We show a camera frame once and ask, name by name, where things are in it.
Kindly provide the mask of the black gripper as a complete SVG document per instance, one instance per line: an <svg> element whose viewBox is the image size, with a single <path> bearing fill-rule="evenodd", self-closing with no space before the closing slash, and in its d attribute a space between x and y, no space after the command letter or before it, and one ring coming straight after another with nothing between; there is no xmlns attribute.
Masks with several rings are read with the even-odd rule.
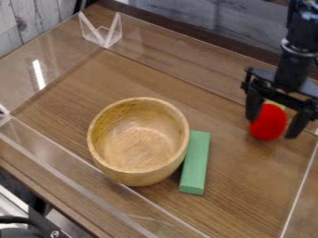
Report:
<svg viewBox="0 0 318 238"><path fill-rule="evenodd" d="M318 82L307 78L303 85L296 90L291 90L275 82L273 69L247 67L244 71L240 88L245 93L247 120L255 121L265 99L282 104L296 111L284 136L286 139L295 139L308 125L308 121L318 120Z"/></svg>

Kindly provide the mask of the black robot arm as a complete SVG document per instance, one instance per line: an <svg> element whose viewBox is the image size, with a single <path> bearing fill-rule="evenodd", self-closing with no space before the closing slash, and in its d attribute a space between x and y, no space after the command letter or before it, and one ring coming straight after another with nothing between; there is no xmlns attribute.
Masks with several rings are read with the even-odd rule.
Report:
<svg viewBox="0 0 318 238"><path fill-rule="evenodd" d="M252 123L268 99L295 111L284 138L295 139L318 120L318 83L308 69L318 64L318 0L290 0L287 35L275 70L245 68L240 88L245 94L245 118Z"/></svg>

